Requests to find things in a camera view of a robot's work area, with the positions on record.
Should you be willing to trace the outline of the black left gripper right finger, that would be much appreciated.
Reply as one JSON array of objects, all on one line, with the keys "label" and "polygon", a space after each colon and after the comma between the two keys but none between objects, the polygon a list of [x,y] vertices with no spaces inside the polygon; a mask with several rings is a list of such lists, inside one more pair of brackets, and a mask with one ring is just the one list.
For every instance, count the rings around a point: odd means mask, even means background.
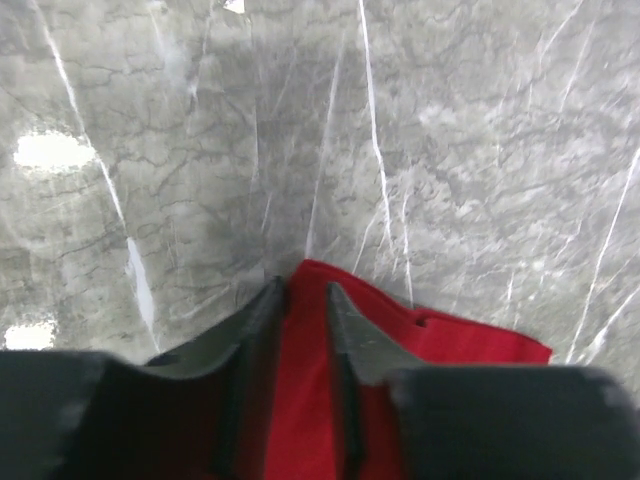
[{"label": "black left gripper right finger", "polygon": [[608,372],[438,365],[327,289],[340,479],[635,479],[639,413]]}]

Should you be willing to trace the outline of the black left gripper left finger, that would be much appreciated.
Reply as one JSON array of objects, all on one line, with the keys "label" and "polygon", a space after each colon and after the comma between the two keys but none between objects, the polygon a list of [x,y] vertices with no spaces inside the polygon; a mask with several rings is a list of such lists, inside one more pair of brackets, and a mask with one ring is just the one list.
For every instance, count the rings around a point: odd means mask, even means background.
[{"label": "black left gripper left finger", "polygon": [[285,285],[143,365],[98,351],[1,355],[5,479],[260,479]]}]

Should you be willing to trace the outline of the red t shirt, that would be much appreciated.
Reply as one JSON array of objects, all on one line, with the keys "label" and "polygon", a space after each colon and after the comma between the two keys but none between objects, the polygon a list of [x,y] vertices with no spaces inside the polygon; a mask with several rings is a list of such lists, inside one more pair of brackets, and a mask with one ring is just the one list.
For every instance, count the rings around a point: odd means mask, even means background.
[{"label": "red t shirt", "polygon": [[344,270],[307,259],[288,281],[268,479],[337,476],[325,320],[327,286],[333,282],[368,319],[424,361],[546,364],[551,358],[551,348],[534,338],[437,310],[406,308]]}]

